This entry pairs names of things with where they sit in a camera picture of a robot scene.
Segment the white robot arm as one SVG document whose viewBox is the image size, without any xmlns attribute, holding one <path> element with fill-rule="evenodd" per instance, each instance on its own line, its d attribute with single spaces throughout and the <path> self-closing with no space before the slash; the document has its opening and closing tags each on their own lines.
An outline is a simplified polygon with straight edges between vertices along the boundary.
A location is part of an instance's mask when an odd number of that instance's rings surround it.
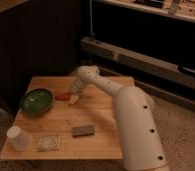
<svg viewBox="0 0 195 171">
<path fill-rule="evenodd" d="M 124 85 L 101 76 L 97 66 L 80 66 L 70 87 L 71 101 L 89 84 L 113 99 L 124 168 L 170 171 L 153 118 L 153 99 L 135 85 Z"/>
</svg>

